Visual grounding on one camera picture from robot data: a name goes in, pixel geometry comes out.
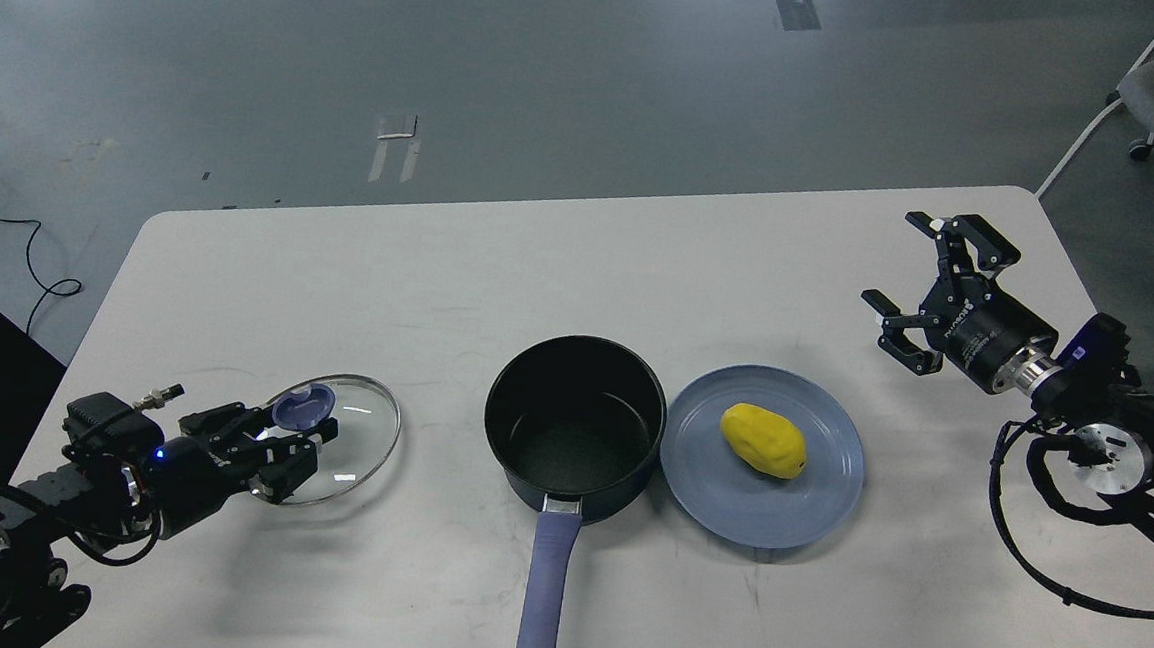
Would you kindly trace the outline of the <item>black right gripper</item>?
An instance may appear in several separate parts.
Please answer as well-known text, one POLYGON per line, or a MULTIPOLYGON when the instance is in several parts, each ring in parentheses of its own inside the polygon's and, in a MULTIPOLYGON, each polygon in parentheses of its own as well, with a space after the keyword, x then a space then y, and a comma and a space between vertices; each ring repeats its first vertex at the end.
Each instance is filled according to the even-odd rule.
POLYGON ((938 314, 902 315, 881 289, 861 292, 864 304, 879 315, 877 345, 917 376, 941 372, 947 359, 986 394, 998 395, 1012 387, 1007 366, 1025 349, 1047 356, 1057 341, 1057 330, 1012 295, 997 291, 997 276, 1022 259, 1017 247, 977 213, 932 218, 923 212, 905 213, 909 223, 937 250, 937 276, 926 297, 929 306, 954 306, 960 310, 942 332, 941 351, 917 348, 907 330, 942 326, 938 314))

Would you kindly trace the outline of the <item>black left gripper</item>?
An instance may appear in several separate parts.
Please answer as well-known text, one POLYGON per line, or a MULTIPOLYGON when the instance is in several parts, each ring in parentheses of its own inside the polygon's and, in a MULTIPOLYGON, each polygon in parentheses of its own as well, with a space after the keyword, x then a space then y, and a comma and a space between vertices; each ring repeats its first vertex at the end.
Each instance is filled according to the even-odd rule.
POLYGON ((162 540, 207 520, 222 511, 231 496, 246 491, 269 505, 301 507, 334 495, 334 482, 322 460, 334 455, 325 444, 336 440, 338 421, 325 419, 299 431, 269 429, 258 437, 272 421, 263 407, 238 401, 178 419, 183 436, 153 449, 142 466, 147 493, 160 517, 162 540), (193 439, 232 444, 243 437, 253 440, 246 446, 245 459, 252 464, 247 479, 231 466, 222 466, 202 443, 193 439))

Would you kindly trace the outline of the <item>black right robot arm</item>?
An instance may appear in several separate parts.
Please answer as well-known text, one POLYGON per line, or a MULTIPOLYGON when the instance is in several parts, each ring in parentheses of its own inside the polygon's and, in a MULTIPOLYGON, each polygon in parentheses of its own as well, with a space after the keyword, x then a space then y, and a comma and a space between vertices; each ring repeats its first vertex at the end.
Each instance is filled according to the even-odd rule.
POLYGON ((1001 272, 1021 254, 991 223, 977 213, 905 218, 932 242, 936 277, 916 312, 902 312, 879 289, 862 293, 878 314, 878 346, 917 376, 949 362, 988 395, 1021 392, 1032 416, 1003 424, 989 459, 1001 542, 1067 606, 1154 621, 1154 610, 1087 596, 1040 572, 1017 547, 1002 504, 1004 461, 1028 437, 1025 467, 1048 508, 1070 522, 1136 528, 1154 544, 1154 394, 1129 361, 1127 329, 1100 312, 1057 351, 1057 331, 1001 289, 1001 272))

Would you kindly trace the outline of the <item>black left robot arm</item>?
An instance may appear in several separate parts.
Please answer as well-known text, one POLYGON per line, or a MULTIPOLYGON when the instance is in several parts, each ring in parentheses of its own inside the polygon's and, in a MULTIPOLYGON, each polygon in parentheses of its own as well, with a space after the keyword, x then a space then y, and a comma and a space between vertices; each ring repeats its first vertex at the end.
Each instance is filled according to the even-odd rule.
POLYGON ((132 404, 83 395, 63 416, 65 464, 18 485, 0 482, 0 648, 42 648, 91 606, 90 588, 70 583, 53 552, 60 540, 107 568, 141 562, 233 495, 286 502, 340 434, 334 397, 304 393, 188 414, 166 437, 149 410, 182 392, 153 390, 132 404))

